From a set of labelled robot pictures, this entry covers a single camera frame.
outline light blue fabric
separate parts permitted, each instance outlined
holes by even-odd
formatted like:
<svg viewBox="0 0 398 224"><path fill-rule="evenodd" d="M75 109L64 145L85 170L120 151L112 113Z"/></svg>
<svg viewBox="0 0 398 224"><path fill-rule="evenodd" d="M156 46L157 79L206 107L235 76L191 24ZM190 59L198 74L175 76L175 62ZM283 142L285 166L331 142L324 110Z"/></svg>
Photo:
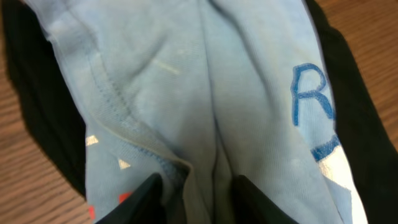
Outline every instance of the light blue fabric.
<svg viewBox="0 0 398 224"><path fill-rule="evenodd" d="M354 223L338 212L351 197L317 164L339 142L301 1L27 2L98 139L86 163L96 220L160 172L162 203L183 189L188 223L233 223L239 174L299 223ZM131 167L118 168L120 158Z"/></svg>

